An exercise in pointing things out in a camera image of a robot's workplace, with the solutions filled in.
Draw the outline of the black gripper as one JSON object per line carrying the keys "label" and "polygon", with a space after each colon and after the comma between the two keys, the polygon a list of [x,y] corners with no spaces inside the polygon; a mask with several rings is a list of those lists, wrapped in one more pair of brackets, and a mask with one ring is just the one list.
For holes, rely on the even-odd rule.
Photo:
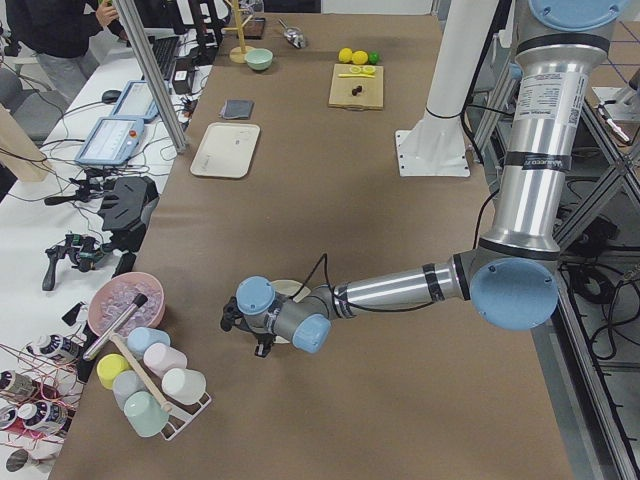
{"label": "black gripper", "polygon": [[275,343],[275,336],[270,333],[257,333],[253,331],[247,323],[244,314],[240,311],[237,299],[231,296],[222,310],[220,328],[225,332],[230,332],[233,328],[251,333],[257,340],[254,355],[257,357],[267,357],[270,349]]}

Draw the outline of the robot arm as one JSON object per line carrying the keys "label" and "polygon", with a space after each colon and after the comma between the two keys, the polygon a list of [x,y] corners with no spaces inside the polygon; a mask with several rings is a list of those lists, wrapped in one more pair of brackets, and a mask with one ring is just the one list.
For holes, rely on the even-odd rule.
{"label": "robot arm", "polygon": [[314,353],[335,319],[410,312],[450,298],[473,303],[489,323],[528,330],[558,302],[559,246],[552,231],[593,69],[606,58],[623,1],[529,1],[519,13],[515,59],[523,72],[491,228],[469,251],[407,272],[324,284],[283,295],[264,277],[243,280],[220,326],[257,340],[268,355],[283,338]]}

